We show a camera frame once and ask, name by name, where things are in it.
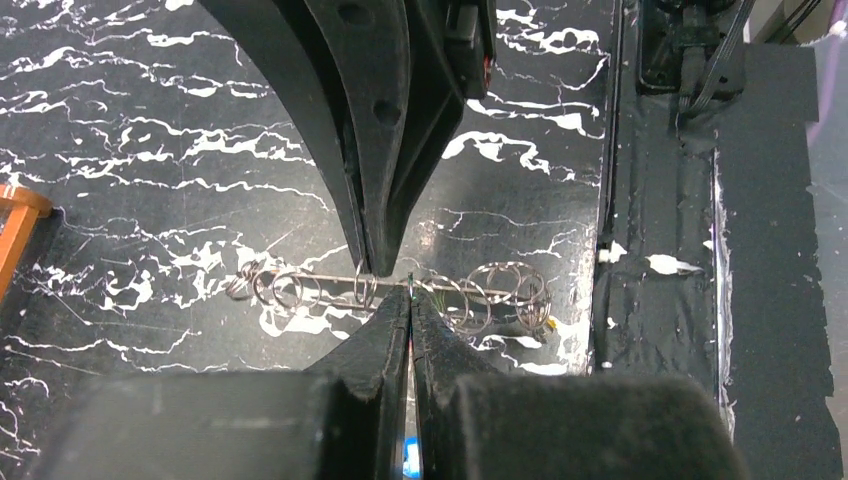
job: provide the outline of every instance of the orange object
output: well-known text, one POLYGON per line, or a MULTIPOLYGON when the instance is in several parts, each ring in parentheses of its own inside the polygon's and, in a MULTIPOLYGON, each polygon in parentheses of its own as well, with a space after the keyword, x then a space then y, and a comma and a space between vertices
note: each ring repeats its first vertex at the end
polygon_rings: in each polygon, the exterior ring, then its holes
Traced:
POLYGON ((0 209, 9 217, 0 233, 0 302, 29 241, 35 220, 50 215, 53 204, 41 195, 23 187, 0 184, 0 209))

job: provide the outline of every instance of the black cable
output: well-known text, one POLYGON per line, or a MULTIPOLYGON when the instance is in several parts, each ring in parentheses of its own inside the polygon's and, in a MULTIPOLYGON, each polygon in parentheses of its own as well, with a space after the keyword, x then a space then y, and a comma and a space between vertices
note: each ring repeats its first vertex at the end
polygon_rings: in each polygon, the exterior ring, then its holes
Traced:
POLYGON ((742 34, 745 30, 745 24, 748 22, 748 17, 751 16, 751 10, 754 9, 755 0, 742 0, 742 5, 736 11, 736 16, 733 18, 733 23, 730 24, 730 29, 727 31, 727 36, 721 42, 718 49, 710 58, 709 66, 707 67, 707 76, 701 88, 701 93, 698 94, 695 102, 692 103, 692 97, 680 97, 680 113, 682 115, 693 117, 701 113, 713 98, 718 84, 721 81, 722 73, 727 69, 727 64, 733 56, 733 50, 739 45, 742 40, 742 34))
POLYGON ((795 17, 802 11, 805 11, 813 2, 815 2, 815 0, 804 0, 803 2, 801 2, 795 8, 795 10, 793 10, 792 13, 790 13, 789 16, 786 17, 783 22, 775 28, 774 32, 769 35, 769 37, 766 39, 766 43, 772 43, 776 41, 777 36, 780 35, 780 33, 783 32, 785 29, 789 28, 789 25, 795 20, 795 17))
POLYGON ((814 11, 814 10, 815 10, 815 9, 816 9, 816 8, 817 8, 820 4, 821 4, 821 0, 812 0, 812 2, 810 3, 810 5, 808 5, 808 6, 807 6, 807 8, 805 8, 805 9, 804 9, 804 13, 802 13, 802 14, 801 14, 801 16, 800 16, 800 17, 798 17, 798 20, 797 20, 797 21, 795 21, 795 22, 792 24, 792 27, 789 29, 789 33, 787 33, 786 35, 784 35, 784 37, 783 37, 782 39, 780 39, 780 43, 783 43, 783 42, 785 42, 786 40, 788 40, 788 39, 789 39, 789 37, 791 37, 791 36, 795 33, 795 30, 798 30, 798 27, 800 27, 800 26, 801 26, 801 24, 802 24, 802 23, 804 23, 804 20, 806 20, 806 19, 807 19, 807 17, 809 17, 809 16, 810 16, 810 14, 811 14, 811 13, 813 13, 813 11, 814 11))

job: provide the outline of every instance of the metal ring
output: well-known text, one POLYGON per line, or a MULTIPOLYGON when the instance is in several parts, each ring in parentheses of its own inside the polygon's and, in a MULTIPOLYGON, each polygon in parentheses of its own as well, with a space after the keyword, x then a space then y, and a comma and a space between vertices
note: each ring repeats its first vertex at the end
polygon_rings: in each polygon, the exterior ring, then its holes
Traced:
POLYGON ((250 282, 250 285, 251 285, 251 287, 253 287, 253 295, 256 297, 257 300, 259 300, 259 303, 261 303, 262 305, 265 305, 266 307, 273 307, 274 306, 274 302, 265 299, 265 297, 263 297, 262 294, 260 293, 261 291, 265 290, 265 285, 262 285, 262 275, 261 274, 253 277, 253 281, 250 282))
POLYGON ((235 277, 227 284, 224 293, 236 302, 242 302, 253 298, 250 285, 253 278, 261 272, 261 265, 256 260, 245 262, 236 272, 235 277), (238 295, 239 290, 245 289, 246 293, 238 295))
POLYGON ((227 284, 227 288, 224 289, 224 293, 230 297, 231 300, 235 300, 236 302, 243 302, 245 300, 250 300, 253 298, 253 294, 250 293, 250 282, 241 277, 234 278, 230 283, 227 284), (242 289, 245 289, 245 293, 238 295, 238 292, 242 289))
POLYGON ((488 298, 486 297, 486 292, 483 291, 483 288, 480 285, 468 280, 467 278, 461 279, 459 281, 459 283, 465 284, 465 285, 470 286, 471 288, 477 290, 478 292, 480 292, 480 295, 482 296, 482 298, 487 300, 486 301, 486 318, 483 319, 482 325, 480 325, 479 327, 476 327, 476 328, 466 328, 465 327, 465 324, 467 323, 467 319, 466 319, 466 322, 463 322, 463 324, 461 326, 457 325, 457 327, 456 327, 457 330, 461 329, 462 333, 465 334, 465 335, 476 335, 476 334, 482 332, 486 327, 488 327, 492 323, 492 304, 488 302, 488 298))
POLYGON ((492 280, 494 279, 495 274, 497 274, 498 272, 506 272, 510 270, 515 274, 515 277, 518 281, 518 286, 516 286, 510 293, 507 293, 504 296, 495 295, 492 297, 487 295, 484 297, 486 302, 488 302, 490 305, 497 305, 499 303, 506 303, 510 298, 518 295, 518 288, 521 286, 521 272, 519 272, 517 268, 512 268, 502 262, 486 263, 472 270, 471 273, 468 274, 467 277, 465 277, 465 279, 469 282, 477 283, 474 281, 476 277, 484 273, 488 273, 488 275, 486 276, 486 286, 483 287, 485 290, 491 288, 492 280))
POLYGON ((295 272, 280 272, 274 276, 274 279, 271 280, 271 296, 274 297, 274 300, 283 308, 286 308, 291 311, 295 311, 303 305, 303 283, 294 275, 295 272), (277 293, 277 282, 280 280, 288 278, 291 279, 292 286, 294 286, 294 305, 286 304, 286 301, 277 293))
MULTIPOLYGON (((434 280, 441 280, 441 281, 447 283, 448 285, 450 285, 451 287, 453 287, 454 289, 456 289, 457 293, 459 293, 459 296, 462 297, 462 300, 465 302, 465 315, 462 317, 462 320, 460 320, 459 322, 453 321, 453 317, 447 311, 448 310, 447 306, 445 306, 444 312, 439 312, 439 313, 442 313, 443 318, 445 318, 446 320, 449 320, 449 322, 446 322, 446 323, 448 323, 449 326, 453 326, 454 328, 457 328, 458 325, 464 324, 468 320, 468 316, 471 313, 471 306, 468 304, 468 295, 464 295, 462 293, 462 287, 460 287, 458 283, 454 282, 453 280, 451 280, 450 278, 448 278, 444 275, 438 275, 438 274, 430 275, 429 277, 424 279, 423 283, 425 285, 432 284, 434 280)), ((430 293, 435 294, 435 292, 431 288, 428 288, 427 290, 429 290, 430 293)))

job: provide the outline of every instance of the black plastic bracket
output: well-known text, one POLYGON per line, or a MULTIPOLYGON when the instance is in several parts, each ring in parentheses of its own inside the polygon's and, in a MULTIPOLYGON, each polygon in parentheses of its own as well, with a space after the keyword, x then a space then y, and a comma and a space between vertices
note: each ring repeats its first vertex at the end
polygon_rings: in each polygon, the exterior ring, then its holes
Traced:
MULTIPOLYGON (((681 89, 683 56, 686 49, 702 49, 703 66, 730 28, 738 2, 682 2, 642 0, 639 15, 639 66, 637 87, 643 95, 678 93, 681 89), (697 9, 700 15, 684 15, 697 9)), ((728 68, 719 80, 714 98, 729 100, 745 86, 744 58, 735 49, 728 68)))
POLYGON ((282 100, 354 265, 391 275, 409 214, 495 61, 494 0, 201 0, 282 100))

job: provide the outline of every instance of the white paint chip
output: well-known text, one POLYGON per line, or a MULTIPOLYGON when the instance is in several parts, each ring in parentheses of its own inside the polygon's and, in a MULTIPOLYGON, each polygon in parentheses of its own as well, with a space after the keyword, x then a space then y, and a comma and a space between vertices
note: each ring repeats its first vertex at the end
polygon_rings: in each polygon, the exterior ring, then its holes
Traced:
POLYGON ((651 264, 651 270, 662 275, 679 275, 703 271, 701 267, 681 262, 671 255, 651 255, 645 257, 651 264))
POLYGON ((624 255, 627 255, 627 250, 613 240, 609 250, 605 248, 598 250, 598 263, 615 263, 624 255))

